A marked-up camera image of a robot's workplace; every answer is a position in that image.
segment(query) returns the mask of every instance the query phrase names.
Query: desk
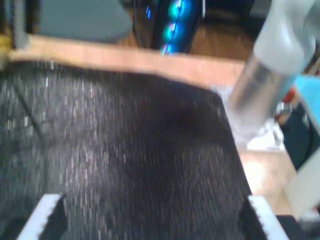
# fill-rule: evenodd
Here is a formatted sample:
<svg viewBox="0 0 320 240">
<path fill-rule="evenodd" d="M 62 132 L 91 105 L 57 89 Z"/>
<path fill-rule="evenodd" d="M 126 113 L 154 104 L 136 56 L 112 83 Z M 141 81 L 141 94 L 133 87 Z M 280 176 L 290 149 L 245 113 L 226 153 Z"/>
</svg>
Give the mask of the desk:
<svg viewBox="0 0 320 240">
<path fill-rule="evenodd" d="M 208 89 L 234 85 L 243 61 L 158 52 L 108 44 L 30 36 L 29 48 L 10 55 L 12 61 L 53 59 L 84 68 L 161 75 Z M 264 195 L 275 214 L 293 214 L 284 195 L 285 184 L 295 175 L 289 156 L 283 153 L 240 152 L 241 162 L 256 195 Z"/>
</svg>

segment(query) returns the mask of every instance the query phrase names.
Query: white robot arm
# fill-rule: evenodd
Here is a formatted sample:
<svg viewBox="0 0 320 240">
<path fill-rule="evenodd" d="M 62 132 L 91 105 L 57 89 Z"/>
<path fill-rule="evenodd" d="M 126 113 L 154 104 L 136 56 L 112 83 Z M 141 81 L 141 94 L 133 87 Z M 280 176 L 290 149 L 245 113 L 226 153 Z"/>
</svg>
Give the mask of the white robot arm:
<svg viewBox="0 0 320 240">
<path fill-rule="evenodd" d="M 273 0 L 251 57 L 226 103 L 236 141 L 270 118 L 320 39 L 320 0 Z"/>
</svg>

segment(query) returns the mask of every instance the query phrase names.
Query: blue object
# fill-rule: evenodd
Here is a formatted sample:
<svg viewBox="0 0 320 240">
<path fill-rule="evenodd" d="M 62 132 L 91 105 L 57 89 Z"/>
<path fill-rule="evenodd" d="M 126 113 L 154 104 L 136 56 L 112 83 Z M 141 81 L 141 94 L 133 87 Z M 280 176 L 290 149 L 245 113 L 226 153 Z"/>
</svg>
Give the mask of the blue object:
<svg viewBox="0 0 320 240">
<path fill-rule="evenodd" d="M 299 75 L 295 87 L 320 125 L 320 77 Z"/>
<path fill-rule="evenodd" d="M 172 55 L 173 50 L 174 50 L 173 46 L 171 44 L 167 44 L 162 48 L 161 52 L 162 52 L 162 55 L 165 55 L 165 54 Z"/>
</svg>

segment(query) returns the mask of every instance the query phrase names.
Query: gray cushion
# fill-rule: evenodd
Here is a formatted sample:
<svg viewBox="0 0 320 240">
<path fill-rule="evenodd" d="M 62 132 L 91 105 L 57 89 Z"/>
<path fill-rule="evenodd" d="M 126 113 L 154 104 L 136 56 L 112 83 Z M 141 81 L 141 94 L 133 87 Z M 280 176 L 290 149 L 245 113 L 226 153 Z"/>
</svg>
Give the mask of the gray cushion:
<svg viewBox="0 0 320 240">
<path fill-rule="evenodd" d="M 132 29 L 119 0 L 43 0 L 39 33 L 46 36 L 112 43 Z"/>
</svg>

